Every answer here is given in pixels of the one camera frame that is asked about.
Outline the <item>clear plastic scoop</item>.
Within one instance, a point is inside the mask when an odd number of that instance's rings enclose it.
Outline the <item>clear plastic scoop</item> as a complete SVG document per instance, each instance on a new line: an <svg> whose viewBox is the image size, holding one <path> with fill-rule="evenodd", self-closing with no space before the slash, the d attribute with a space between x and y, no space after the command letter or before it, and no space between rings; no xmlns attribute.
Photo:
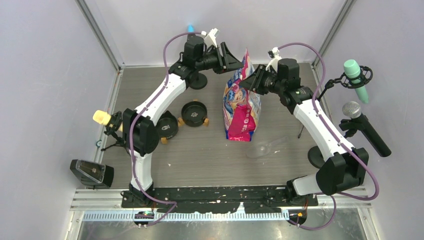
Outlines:
<svg viewBox="0 0 424 240"><path fill-rule="evenodd" d="M246 150L245 155L250 159L257 159L267 156L273 147L286 142L288 139L288 136L284 136L273 141L256 143Z"/></svg>

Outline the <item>cat-ear black pet bowl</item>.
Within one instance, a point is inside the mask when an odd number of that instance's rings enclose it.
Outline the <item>cat-ear black pet bowl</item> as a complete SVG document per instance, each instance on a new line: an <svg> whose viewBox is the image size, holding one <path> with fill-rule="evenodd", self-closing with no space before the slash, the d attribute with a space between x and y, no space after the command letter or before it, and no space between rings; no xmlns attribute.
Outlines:
<svg viewBox="0 0 424 240"><path fill-rule="evenodd" d="M166 145L169 139L177 135L179 131L179 121L169 110L166 110L160 116L155 127L159 134L160 142Z"/></svg>

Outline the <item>green microphone with shock mount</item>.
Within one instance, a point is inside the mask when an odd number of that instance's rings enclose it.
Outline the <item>green microphone with shock mount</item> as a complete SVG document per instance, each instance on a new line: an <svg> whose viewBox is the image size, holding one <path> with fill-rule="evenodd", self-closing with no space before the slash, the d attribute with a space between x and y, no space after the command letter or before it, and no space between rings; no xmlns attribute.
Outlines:
<svg viewBox="0 0 424 240"><path fill-rule="evenodd" d="M367 66L359 65L356 60L349 59L343 64L343 73L340 77L330 79L324 85L324 90L317 97L318 101L324 96L327 90L340 84L346 89L353 89L356 92L358 99L363 104L369 103L369 94L366 85L373 79L373 70Z"/></svg>

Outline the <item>yellow microphone on tripod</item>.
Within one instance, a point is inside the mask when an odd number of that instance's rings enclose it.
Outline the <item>yellow microphone on tripod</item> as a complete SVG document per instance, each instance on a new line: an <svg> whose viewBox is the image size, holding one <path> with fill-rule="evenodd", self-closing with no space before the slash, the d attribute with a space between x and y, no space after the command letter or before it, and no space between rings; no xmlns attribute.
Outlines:
<svg viewBox="0 0 424 240"><path fill-rule="evenodd" d="M101 148L101 152L112 147L121 147L125 149L128 155L130 155L130 151L127 147L127 140L124 135L123 113L121 111L109 114L106 111L97 110L92 118L96 123L105 127L105 131L103 133L106 136L112 136L115 139L115 143Z"/></svg>

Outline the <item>round black stand base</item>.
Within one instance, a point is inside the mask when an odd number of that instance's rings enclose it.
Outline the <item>round black stand base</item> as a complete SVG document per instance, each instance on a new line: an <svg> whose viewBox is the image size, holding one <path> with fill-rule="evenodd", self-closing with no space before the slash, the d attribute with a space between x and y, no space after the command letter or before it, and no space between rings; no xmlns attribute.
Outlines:
<svg viewBox="0 0 424 240"><path fill-rule="evenodd" d="M313 146L309 149L307 158L310 164L317 169L320 169L325 164L324 157L318 146Z"/></svg>

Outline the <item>colourful pet food bag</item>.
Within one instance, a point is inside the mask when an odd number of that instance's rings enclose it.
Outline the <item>colourful pet food bag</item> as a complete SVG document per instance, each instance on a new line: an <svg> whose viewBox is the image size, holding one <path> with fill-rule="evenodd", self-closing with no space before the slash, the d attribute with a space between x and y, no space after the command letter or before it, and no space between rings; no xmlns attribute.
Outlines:
<svg viewBox="0 0 424 240"><path fill-rule="evenodd" d="M236 142L250 142L259 125L261 96L241 87L241 81L249 77L255 67L248 50L237 69L227 81L223 93L223 121L226 139Z"/></svg>

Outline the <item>black box device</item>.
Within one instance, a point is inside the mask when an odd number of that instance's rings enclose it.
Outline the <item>black box device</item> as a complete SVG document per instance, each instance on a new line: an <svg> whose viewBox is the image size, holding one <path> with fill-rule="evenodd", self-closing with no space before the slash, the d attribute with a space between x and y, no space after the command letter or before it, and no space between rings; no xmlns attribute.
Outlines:
<svg viewBox="0 0 424 240"><path fill-rule="evenodd" d="M112 187L115 171L111 166L82 159L73 159L69 169L89 189L109 189Z"/></svg>

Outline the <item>blue microphone on stand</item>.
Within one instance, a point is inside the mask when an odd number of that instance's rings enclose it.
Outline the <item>blue microphone on stand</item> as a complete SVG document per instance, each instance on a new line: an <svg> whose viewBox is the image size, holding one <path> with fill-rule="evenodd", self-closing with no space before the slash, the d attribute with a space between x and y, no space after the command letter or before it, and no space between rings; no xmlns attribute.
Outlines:
<svg viewBox="0 0 424 240"><path fill-rule="evenodd" d="M208 80L207 77L200 73L200 71L195 68L195 61L200 60L204 53L204 43L201 40L201 37L195 33L195 28L192 24L188 24L187 32L187 41L184 45L185 58L188 60L188 66L191 70L188 76L188 86L194 90L200 90L206 87Z"/></svg>

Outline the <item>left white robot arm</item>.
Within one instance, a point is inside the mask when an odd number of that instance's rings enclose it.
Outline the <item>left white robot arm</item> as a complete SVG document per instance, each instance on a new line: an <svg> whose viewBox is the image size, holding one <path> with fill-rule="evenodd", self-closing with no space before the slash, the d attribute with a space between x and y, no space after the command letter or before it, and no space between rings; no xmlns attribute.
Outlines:
<svg viewBox="0 0 424 240"><path fill-rule="evenodd" d="M191 33L178 61L166 68L161 85L138 107L123 112L122 134L131 158L128 190L141 207L148 207L154 200L151 192L152 153L160 141L156 125L162 114L187 88L198 90L206 86L201 71L213 70L216 74L223 74L242 66L225 42L217 44Z"/></svg>

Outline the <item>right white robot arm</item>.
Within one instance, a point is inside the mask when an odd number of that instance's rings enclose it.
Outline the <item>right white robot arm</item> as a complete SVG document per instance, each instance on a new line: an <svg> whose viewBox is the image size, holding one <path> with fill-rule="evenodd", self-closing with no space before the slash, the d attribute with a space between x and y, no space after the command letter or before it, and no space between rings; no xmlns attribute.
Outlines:
<svg viewBox="0 0 424 240"><path fill-rule="evenodd" d="M280 59L276 67L270 69L261 64L239 85L259 95L277 94L280 102L310 133L322 155L324 164L315 174L286 183L284 198L288 203L299 205L307 195L331 196L363 184L368 152L354 147L322 113L312 90L301 85L300 66L295 59Z"/></svg>

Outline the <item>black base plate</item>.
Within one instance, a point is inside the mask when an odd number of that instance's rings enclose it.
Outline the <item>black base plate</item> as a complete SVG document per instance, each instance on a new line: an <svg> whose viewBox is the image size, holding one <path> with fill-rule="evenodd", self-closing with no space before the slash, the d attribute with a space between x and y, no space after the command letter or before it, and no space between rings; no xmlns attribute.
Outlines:
<svg viewBox="0 0 424 240"><path fill-rule="evenodd" d="M121 191L123 208L156 209L159 213L234 213L244 207L248 214L277 213L280 208L318 206L312 195L289 198L285 186L157 187L146 197L141 192Z"/></svg>

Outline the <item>round black pet bowl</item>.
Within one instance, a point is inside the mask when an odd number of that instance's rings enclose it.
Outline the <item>round black pet bowl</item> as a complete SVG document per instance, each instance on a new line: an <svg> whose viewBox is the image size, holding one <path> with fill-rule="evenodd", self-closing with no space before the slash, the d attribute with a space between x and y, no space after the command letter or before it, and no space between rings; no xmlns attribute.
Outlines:
<svg viewBox="0 0 424 240"><path fill-rule="evenodd" d="M206 105L197 99L186 103L181 109L181 117L177 119L178 126L189 127L209 126L208 109Z"/></svg>

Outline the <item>grey black handheld microphone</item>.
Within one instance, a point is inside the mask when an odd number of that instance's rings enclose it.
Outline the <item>grey black handheld microphone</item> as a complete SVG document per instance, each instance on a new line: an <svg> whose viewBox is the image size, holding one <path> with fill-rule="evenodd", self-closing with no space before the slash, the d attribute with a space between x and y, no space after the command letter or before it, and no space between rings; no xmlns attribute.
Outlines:
<svg viewBox="0 0 424 240"><path fill-rule="evenodd" d="M357 131L360 131L380 157L385 158L392 154L391 149L371 125L367 116L362 113L361 106L357 102L345 103L342 106L342 113L349 117L349 119L342 119L339 124L340 129L345 132L345 138L353 137Z"/></svg>

